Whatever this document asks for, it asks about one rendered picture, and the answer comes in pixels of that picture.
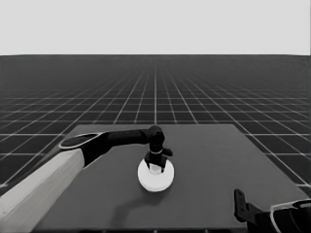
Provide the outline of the large thick white disc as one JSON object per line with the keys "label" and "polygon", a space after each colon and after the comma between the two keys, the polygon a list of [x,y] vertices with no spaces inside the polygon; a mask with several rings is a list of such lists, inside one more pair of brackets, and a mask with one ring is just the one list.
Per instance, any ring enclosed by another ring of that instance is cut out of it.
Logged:
{"label": "large thick white disc", "polygon": [[138,166],[138,180],[149,192],[161,192],[168,188],[174,181],[174,166],[170,160],[166,161],[164,171],[157,165],[151,164],[148,169],[145,160],[142,160]]}

